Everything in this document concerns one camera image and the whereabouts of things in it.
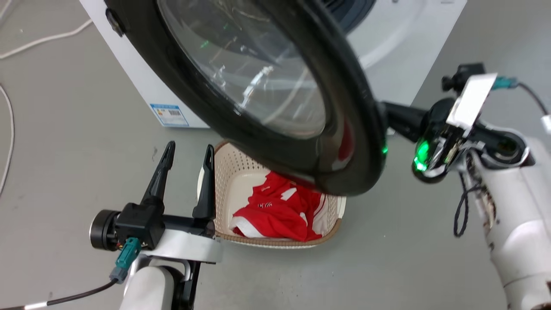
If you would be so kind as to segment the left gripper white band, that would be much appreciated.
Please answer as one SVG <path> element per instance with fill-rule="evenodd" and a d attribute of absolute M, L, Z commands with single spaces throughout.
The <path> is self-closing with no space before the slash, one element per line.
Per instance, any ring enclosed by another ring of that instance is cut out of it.
<path fill-rule="evenodd" d="M 164 149 L 157 168 L 141 200 L 143 205 L 163 204 L 167 176 L 173 166 L 175 141 Z M 165 214 L 165 231 L 148 256 L 167 260 L 190 260 L 216 264 L 222 261 L 222 244 L 215 239 L 214 147 L 208 145 L 198 180 L 198 202 L 193 218 Z"/>

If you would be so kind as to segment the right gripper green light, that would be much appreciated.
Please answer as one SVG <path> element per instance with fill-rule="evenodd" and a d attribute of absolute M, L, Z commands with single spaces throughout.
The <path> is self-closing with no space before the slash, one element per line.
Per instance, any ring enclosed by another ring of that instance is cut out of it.
<path fill-rule="evenodd" d="M 381 102 L 387 128 L 417 143 L 412 163 L 412 171 L 417 179 L 427 184 L 443 180 L 474 129 L 497 77 L 498 73 L 470 76 L 449 109 L 435 115 L 433 112 L 436 108 L 431 108 L 424 133 L 427 110 Z"/>

